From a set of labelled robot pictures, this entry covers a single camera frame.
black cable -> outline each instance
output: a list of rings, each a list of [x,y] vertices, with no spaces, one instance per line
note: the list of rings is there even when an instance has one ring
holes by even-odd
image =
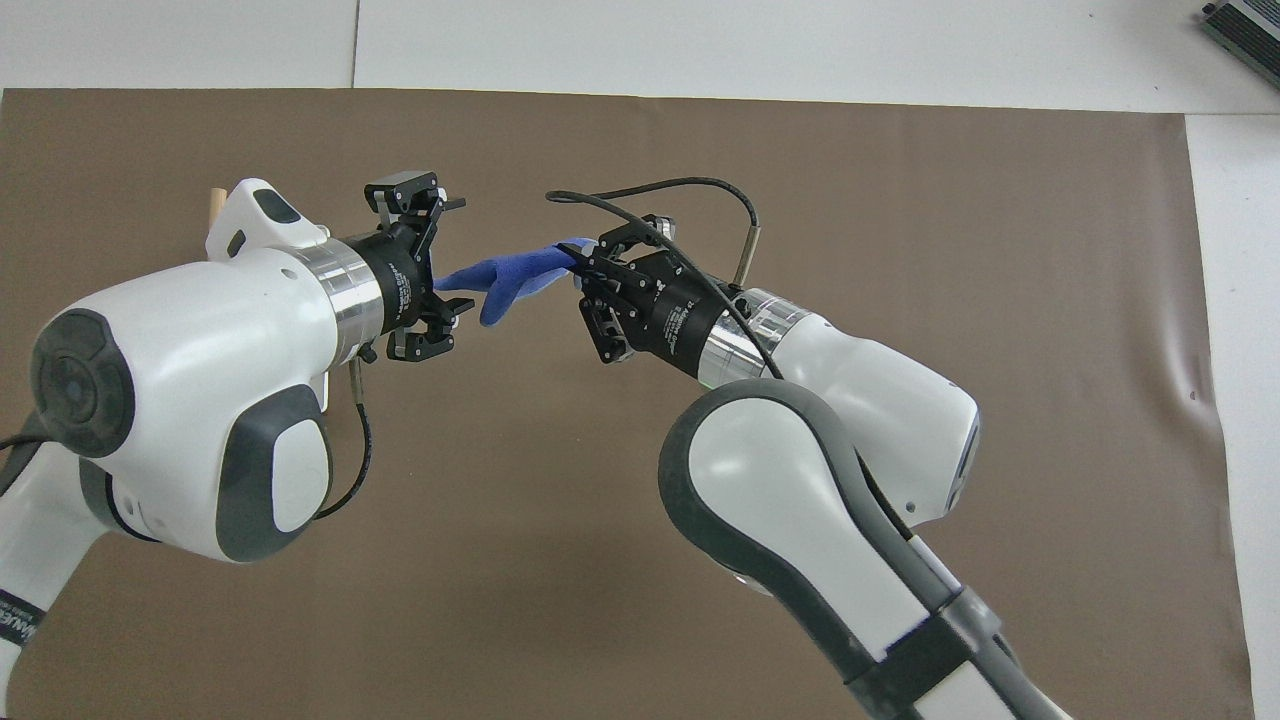
[[[687,177],[687,178],[672,178],[667,181],[650,182],[648,184],[637,184],[635,187],[626,187],[622,190],[611,190],[609,192],[590,192],[591,197],[598,197],[600,200],[617,200],[618,197],[628,197],[631,195],[640,195],[644,192],[653,192],[654,190],[664,190],[668,187],[680,187],[685,184],[707,184],[712,187],[718,187],[721,190],[728,191],[737,197],[742,206],[746,208],[746,214],[751,218],[751,225],[759,227],[760,218],[755,214],[755,205],[751,205],[751,199],[746,196],[745,192],[735,187],[733,184],[722,181],[719,178],[704,178],[704,177]],[[552,202],[581,202],[580,200],[570,200],[567,197],[552,199],[547,197]]]
[[[358,360],[352,360],[352,363],[358,363]],[[360,492],[360,486],[365,484],[365,477],[369,475],[369,464],[374,459],[374,433],[369,428],[369,415],[365,414],[364,402],[356,402],[356,414],[360,415],[360,427],[364,428],[365,432],[365,457],[360,461],[360,473],[356,474],[356,482],[351,483],[346,495],[339,497],[338,501],[329,507],[316,512],[316,516],[314,518],[315,520],[328,518],[329,515],[342,510],[343,505],[347,505],[351,502],[352,497],[356,497],[356,493]]]
[[[760,342],[760,338],[755,337],[755,333],[751,332],[751,327],[746,323],[746,318],[744,318],[742,314],[737,311],[737,307],[733,307],[733,304],[730,301],[728,297],[724,296],[724,292],[719,288],[719,286],[716,284],[716,281],[713,281],[707,273],[704,273],[698,265],[695,265],[694,261],[690,260],[689,256],[685,255],[684,251],[680,250],[680,247],[677,247],[675,242],[664,237],[662,233],[654,231],[649,223],[641,220],[639,217],[595,195],[573,192],[571,190],[553,190],[547,193],[547,200],[550,200],[552,202],[582,202],[585,205],[599,208],[600,210],[604,210],[607,213],[613,213],[614,215],[622,218],[623,220],[630,223],[637,232],[641,232],[657,240],[658,245],[663,246],[672,255],[675,255],[676,259],[680,260],[680,263],[689,269],[689,272],[694,273],[694,277],[696,277],[699,281],[703,282],[704,286],[707,286],[707,290],[712,291],[712,295],[714,295],[724,306],[724,309],[728,310],[728,314],[731,318],[733,318],[733,322],[737,323],[740,328],[742,328],[744,333],[746,333],[748,340],[751,341],[751,345],[754,345],[755,350],[760,354],[760,359],[764,360],[764,365],[769,369],[769,373],[772,373],[773,377],[780,380],[783,379],[782,370],[780,370],[777,364],[773,363],[773,356],[769,354],[768,350],[764,348],[764,345]]]
[[[0,450],[8,450],[10,447],[17,447],[19,445],[31,445],[33,442],[38,443],[38,442],[52,442],[52,441],[54,438],[49,436],[18,433],[15,436],[9,436],[4,439],[0,439]]]

brown paper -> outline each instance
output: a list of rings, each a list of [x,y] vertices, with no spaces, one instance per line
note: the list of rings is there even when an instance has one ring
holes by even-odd
[[[439,173],[438,268],[616,225],[541,193],[682,174],[744,187],[749,284],[966,388],[983,443],[922,534],[1076,717],[1249,717],[1248,659],[1178,115],[417,91],[8,91],[0,410],[40,327],[201,258],[210,187],[274,183],[335,234],[364,183]],[[741,208],[628,201],[728,277]],[[174,316],[174,323],[183,318]],[[658,448],[696,384],[600,366],[562,283],[457,350],[365,374],[366,488],[260,565],[123,537],[19,662],[42,717],[859,716],[772,600],[669,525]],[[358,465],[349,395],[329,432]]]

black label with white text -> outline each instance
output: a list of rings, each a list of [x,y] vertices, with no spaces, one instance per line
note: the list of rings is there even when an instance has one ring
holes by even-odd
[[[44,610],[0,589],[0,638],[23,647],[44,619]]]

white floor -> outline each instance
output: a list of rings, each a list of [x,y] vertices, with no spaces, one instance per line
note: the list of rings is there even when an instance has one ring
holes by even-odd
[[[1280,91],[1199,35],[1199,5],[8,0],[0,88],[436,87],[1187,113],[1254,703],[1261,720],[1280,720],[1280,375],[1270,372]]]

blue cloth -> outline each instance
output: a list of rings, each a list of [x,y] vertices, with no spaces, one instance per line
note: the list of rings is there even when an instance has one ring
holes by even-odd
[[[594,240],[575,237],[566,240],[579,249],[594,245]],[[498,320],[511,310],[511,305],[521,297],[547,290],[553,282],[568,274],[566,268],[573,260],[554,245],[530,252],[499,255],[481,260],[470,268],[462,268],[435,281],[435,290],[474,290],[484,292],[484,306],[480,309],[480,324],[498,324]]]

